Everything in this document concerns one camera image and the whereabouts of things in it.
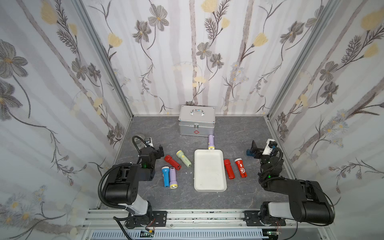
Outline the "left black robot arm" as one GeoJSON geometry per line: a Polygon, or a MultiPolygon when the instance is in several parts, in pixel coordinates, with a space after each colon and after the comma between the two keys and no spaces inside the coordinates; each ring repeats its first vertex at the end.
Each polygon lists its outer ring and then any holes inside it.
{"type": "Polygon", "coordinates": [[[167,212],[154,211],[151,203],[139,195],[139,183],[153,180],[156,160],[165,156],[164,149],[156,149],[139,136],[133,136],[132,141],[138,151],[137,163],[116,164],[107,170],[98,185],[99,199],[109,208],[128,213],[124,218],[113,217],[122,230],[165,227],[167,212]]]}

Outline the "plain red flashlight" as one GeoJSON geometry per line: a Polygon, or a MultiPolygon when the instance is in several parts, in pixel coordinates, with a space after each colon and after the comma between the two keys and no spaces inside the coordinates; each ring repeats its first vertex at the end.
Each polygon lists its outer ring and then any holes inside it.
{"type": "Polygon", "coordinates": [[[225,165],[226,172],[228,174],[228,178],[230,180],[235,179],[235,174],[234,174],[233,168],[231,166],[230,160],[229,159],[225,159],[224,160],[224,165],[225,165]]]}

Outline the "green flashlight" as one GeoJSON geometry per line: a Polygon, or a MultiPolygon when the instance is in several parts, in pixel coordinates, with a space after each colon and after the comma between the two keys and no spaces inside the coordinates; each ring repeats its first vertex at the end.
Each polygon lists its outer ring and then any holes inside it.
{"type": "Polygon", "coordinates": [[[192,165],[191,161],[186,157],[182,150],[177,151],[176,155],[186,165],[187,168],[192,165]]]}

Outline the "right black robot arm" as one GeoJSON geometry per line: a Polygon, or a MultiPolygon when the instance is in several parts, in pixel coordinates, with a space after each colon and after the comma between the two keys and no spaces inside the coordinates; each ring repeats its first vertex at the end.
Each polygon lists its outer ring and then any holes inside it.
{"type": "Polygon", "coordinates": [[[318,227],[325,227],[334,222],[334,206],[318,182],[281,176],[284,154],[275,140],[267,140],[263,149],[252,141],[247,156],[260,160],[260,186],[267,192],[288,197],[287,202],[263,202],[257,216],[249,217],[250,220],[258,220],[265,226],[282,226],[285,220],[318,227]]]}

